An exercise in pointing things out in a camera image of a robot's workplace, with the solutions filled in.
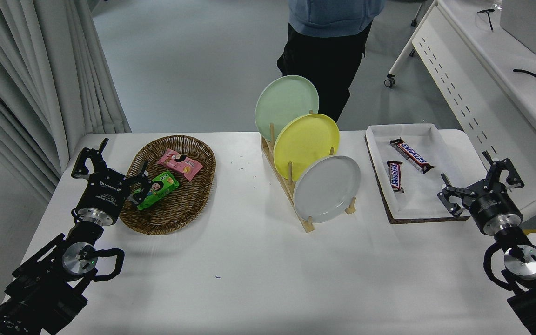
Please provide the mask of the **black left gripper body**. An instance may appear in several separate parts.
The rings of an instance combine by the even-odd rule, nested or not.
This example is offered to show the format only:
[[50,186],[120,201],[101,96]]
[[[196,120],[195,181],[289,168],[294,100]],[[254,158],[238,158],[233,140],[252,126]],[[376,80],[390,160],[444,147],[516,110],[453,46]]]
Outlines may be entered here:
[[109,226],[117,222],[123,204],[130,195],[127,177],[115,170],[94,172],[76,207],[76,218]]

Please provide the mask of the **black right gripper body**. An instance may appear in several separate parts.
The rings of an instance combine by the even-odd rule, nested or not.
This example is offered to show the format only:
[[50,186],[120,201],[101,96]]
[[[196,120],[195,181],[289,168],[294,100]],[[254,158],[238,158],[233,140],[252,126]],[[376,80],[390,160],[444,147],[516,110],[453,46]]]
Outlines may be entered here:
[[482,234],[495,235],[506,227],[518,227],[523,222],[523,214],[506,190],[475,192],[472,197],[469,212]]

